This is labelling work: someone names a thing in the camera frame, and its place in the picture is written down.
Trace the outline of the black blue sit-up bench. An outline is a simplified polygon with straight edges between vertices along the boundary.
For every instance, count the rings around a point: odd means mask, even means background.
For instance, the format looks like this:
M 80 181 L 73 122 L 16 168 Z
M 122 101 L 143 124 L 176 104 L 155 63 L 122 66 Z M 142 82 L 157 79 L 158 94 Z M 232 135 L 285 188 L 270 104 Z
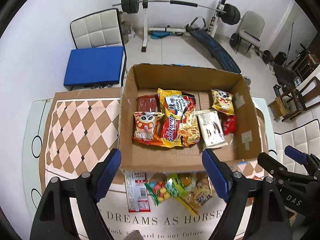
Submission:
M 203 20 L 203 28 L 193 26 L 199 18 Z M 231 55 L 229 55 L 219 42 L 207 33 L 206 21 L 203 17 L 195 17 L 190 24 L 186 25 L 185 31 L 198 40 L 200 44 L 209 51 L 211 56 L 216 59 L 223 70 L 236 74 L 241 73 L 239 66 L 233 60 Z

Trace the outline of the orange jelly cup pack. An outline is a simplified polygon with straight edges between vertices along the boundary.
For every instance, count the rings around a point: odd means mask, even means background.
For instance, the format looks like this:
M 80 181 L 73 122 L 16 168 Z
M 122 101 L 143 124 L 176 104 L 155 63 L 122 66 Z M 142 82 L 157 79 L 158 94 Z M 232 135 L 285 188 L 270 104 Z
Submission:
M 196 185 L 196 174 L 179 173 L 178 178 L 186 191 L 191 191 Z

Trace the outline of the yellow egg biscuit bag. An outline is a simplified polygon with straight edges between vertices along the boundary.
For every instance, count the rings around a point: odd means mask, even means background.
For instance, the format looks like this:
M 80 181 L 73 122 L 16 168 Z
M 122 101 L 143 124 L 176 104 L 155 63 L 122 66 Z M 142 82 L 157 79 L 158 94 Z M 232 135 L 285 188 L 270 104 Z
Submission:
M 187 191 L 185 197 L 177 196 L 175 198 L 195 217 L 199 214 L 199 209 L 203 207 L 215 193 L 212 182 L 206 174 L 196 182 L 191 191 Z

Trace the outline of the open cardboard box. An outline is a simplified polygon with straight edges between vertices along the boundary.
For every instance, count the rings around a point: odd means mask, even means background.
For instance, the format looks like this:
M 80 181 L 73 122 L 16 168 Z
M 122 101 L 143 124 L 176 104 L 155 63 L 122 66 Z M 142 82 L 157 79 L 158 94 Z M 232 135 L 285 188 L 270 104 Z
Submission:
M 244 77 L 202 67 L 137 64 L 127 74 L 120 103 L 121 169 L 202 171 L 206 133 L 198 111 L 213 110 L 213 90 L 232 96 L 236 130 L 231 144 L 214 152 L 221 161 L 253 160 L 267 151 Z

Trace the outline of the small red snack packet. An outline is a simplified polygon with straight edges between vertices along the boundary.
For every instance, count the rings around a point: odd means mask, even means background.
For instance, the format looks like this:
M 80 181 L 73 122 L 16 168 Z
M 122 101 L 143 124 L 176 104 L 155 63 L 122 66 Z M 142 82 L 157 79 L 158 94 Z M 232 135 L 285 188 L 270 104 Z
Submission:
M 225 115 L 222 122 L 223 134 L 234 134 L 236 132 L 236 116 Z

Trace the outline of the dark wooden chair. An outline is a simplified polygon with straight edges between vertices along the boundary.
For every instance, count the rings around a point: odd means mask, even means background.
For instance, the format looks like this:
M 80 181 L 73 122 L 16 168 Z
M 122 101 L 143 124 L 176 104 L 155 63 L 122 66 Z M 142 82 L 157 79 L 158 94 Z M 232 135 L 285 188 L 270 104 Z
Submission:
M 319 102 L 314 103 L 311 106 L 306 106 L 311 100 L 317 98 L 319 96 L 319 79 L 314 76 L 311 80 L 301 89 L 292 88 L 290 86 L 285 93 L 281 94 L 280 98 L 289 97 L 288 102 L 293 101 L 295 104 L 296 110 L 292 113 L 286 114 L 282 122 L 286 120 L 293 120 L 297 116 L 301 115 L 302 113 L 311 110 L 314 107 L 319 106 Z

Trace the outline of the green gumball candy bag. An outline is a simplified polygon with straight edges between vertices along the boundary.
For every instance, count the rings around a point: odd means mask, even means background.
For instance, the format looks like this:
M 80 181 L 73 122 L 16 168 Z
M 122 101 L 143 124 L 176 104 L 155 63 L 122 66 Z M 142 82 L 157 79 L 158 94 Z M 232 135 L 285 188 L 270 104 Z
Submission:
M 185 197 L 187 195 L 187 191 L 176 173 L 169 174 L 166 180 L 145 183 L 144 185 L 156 206 L 171 197 Z

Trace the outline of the white red long packet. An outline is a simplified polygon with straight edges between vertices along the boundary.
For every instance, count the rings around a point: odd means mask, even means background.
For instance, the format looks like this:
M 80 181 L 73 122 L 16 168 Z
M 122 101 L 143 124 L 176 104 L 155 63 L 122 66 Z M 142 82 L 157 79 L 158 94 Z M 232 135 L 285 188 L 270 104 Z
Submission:
M 125 171 L 124 176 L 129 212 L 150 212 L 145 173 Z

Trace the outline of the dark red snack packet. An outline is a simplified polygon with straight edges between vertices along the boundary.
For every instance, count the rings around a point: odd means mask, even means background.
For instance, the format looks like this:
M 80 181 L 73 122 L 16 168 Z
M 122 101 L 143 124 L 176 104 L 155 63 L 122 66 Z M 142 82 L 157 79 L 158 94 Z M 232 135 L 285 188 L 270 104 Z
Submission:
M 159 100 L 157 94 L 139 96 L 137 98 L 138 112 L 158 112 Z

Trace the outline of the grey folding chair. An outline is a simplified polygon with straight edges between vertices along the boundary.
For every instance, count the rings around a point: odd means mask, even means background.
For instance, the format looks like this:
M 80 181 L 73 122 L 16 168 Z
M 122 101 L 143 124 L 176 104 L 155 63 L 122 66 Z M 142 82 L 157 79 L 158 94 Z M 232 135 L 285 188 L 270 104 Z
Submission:
M 253 47 L 257 53 L 261 47 L 261 34 L 265 26 L 264 19 L 253 11 L 247 11 L 240 21 L 237 32 L 233 33 L 229 39 L 229 44 L 236 51 L 240 48 L 240 43 L 246 41 L 249 43 L 247 52 Z

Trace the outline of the yellow panda snack bag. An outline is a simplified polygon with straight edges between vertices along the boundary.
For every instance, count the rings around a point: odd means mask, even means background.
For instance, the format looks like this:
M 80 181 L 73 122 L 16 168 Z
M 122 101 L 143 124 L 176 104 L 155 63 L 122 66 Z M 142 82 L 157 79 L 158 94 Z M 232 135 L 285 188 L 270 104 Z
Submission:
M 233 94 L 219 89 L 212 89 L 211 95 L 213 98 L 213 109 L 225 115 L 234 115 Z

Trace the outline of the orange panda snack bag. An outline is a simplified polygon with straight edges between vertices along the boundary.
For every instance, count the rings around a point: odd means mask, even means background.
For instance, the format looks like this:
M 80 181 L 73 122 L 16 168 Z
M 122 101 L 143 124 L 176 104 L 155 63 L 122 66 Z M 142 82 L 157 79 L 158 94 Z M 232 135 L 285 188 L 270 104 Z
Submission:
M 135 112 L 135 131 L 132 139 L 146 145 L 162 146 L 158 125 L 163 116 L 162 112 Z

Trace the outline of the yellow instant noodle packet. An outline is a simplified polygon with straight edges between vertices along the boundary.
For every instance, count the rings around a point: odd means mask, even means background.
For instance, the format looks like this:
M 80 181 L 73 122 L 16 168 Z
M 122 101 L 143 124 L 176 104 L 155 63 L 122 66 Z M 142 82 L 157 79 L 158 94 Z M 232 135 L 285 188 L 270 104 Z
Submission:
M 193 94 L 178 90 L 157 90 L 160 109 L 164 113 L 160 139 L 166 148 L 189 147 L 200 141 Z

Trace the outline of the white chocolate wafer packet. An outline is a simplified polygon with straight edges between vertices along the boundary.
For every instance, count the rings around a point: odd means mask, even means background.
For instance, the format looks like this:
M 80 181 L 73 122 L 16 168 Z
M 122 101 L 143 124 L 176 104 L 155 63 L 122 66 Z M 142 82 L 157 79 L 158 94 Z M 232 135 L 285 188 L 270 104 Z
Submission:
M 222 148 L 228 145 L 217 111 L 196 111 L 205 148 Z

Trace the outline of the white chair with blue cushion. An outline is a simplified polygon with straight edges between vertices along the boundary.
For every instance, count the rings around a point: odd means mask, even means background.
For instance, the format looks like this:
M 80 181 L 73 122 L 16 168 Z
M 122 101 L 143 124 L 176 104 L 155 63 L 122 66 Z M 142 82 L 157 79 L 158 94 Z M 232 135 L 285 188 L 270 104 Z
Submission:
M 63 85 L 122 87 L 127 54 L 116 8 L 95 12 L 70 23 L 75 49 L 71 50 Z

